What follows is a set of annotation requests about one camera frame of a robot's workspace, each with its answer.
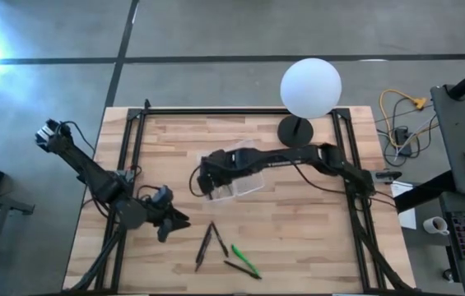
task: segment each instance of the floor tile line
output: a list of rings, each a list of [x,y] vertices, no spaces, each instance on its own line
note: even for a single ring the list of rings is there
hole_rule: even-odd
[[[444,61],[465,60],[465,53],[431,54],[300,54],[235,56],[164,56],[122,58],[3,58],[0,65],[203,63],[203,62],[295,62],[303,58],[321,58],[329,62]]]
[[[117,62],[115,63],[114,67],[114,73],[111,76],[111,82],[109,83],[105,107],[113,107],[115,102],[115,96],[117,95],[117,88],[119,87],[120,76],[123,72],[124,59],[126,57],[126,52],[128,51],[130,37],[132,36],[133,23],[137,14],[138,5],[139,0],[132,0],[132,4],[130,5],[130,9],[128,12],[128,18],[126,19],[126,25],[124,27],[123,38],[120,43]]]

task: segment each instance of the black lamp stand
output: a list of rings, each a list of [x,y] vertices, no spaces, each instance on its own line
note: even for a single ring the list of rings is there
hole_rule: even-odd
[[[283,145],[290,148],[309,144],[313,134],[313,126],[309,120],[295,115],[283,118],[278,126],[278,138]]]

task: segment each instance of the lamp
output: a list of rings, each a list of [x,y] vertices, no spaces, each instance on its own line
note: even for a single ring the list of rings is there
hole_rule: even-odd
[[[342,93],[337,69],[318,58],[306,58],[293,64],[281,79],[281,101],[292,113],[278,126],[278,138],[288,147],[301,147],[313,138],[313,126],[307,119],[320,118],[334,108]]]

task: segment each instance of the wooden table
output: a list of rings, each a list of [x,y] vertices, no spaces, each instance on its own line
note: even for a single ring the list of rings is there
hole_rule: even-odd
[[[106,109],[95,154],[95,161],[105,169],[116,169],[127,111],[128,108]],[[383,169],[370,107],[351,107],[351,116],[363,168]],[[293,167],[264,170],[263,189],[229,202],[209,203],[188,191],[188,177],[198,163],[197,156],[205,151],[224,148],[243,139],[254,140],[260,150],[283,148],[276,134],[282,118],[267,115],[146,117],[140,154],[143,172],[137,178],[136,187],[168,185],[174,191],[174,206],[190,216],[192,227],[171,233],[166,243],[157,241],[156,229],[149,224],[129,231],[120,293],[361,292],[344,195],[309,186]],[[311,123],[313,143],[336,143],[329,116]],[[340,178],[322,175],[309,166],[300,167],[312,182],[343,190]],[[378,189],[388,192],[386,186]],[[375,197],[388,200],[380,195]],[[403,280],[415,286],[397,212],[378,202],[371,209],[381,252]],[[214,238],[203,265],[194,273],[194,259],[211,220],[215,221],[225,243],[229,246],[234,243],[242,250],[260,270],[263,280],[254,280],[226,266],[225,255]],[[105,218],[91,203],[85,206],[64,288],[75,284],[90,267],[100,252],[104,231]],[[242,264],[234,255],[231,260]],[[375,283],[369,253],[366,260]],[[109,284],[111,266],[108,264],[106,284]]]

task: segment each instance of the gray floor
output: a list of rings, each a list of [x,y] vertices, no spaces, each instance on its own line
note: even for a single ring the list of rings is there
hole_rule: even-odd
[[[2,58],[115,57],[130,0],[0,1]],[[141,0],[128,56],[264,54],[465,53],[463,0]],[[341,105],[371,105],[395,88],[429,96],[432,86],[465,76],[465,61],[334,62]],[[115,106],[279,105],[279,80],[290,64],[199,63],[126,65]],[[0,240],[0,295],[59,290],[84,187],[56,155],[34,144],[47,118],[76,121],[95,141],[113,65],[0,66],[0,169],[15,181],[13,196],[36,204],[12,215]],[[391,112],[395,95],[386,99]],[[399,112],[412,109],[402,104]],[[398,119],[418,127],[432,108]],[[384,123],[378,128],[385,129]],[[448,164],[438,129],[432,145],[402,168],[424,182]],[[424,145],[427,139],[421,139]],[[417,208],[419,219],[438,212]],[[421,231],[405,231],[417,286],[462,294],[440,279],[443,247]]]

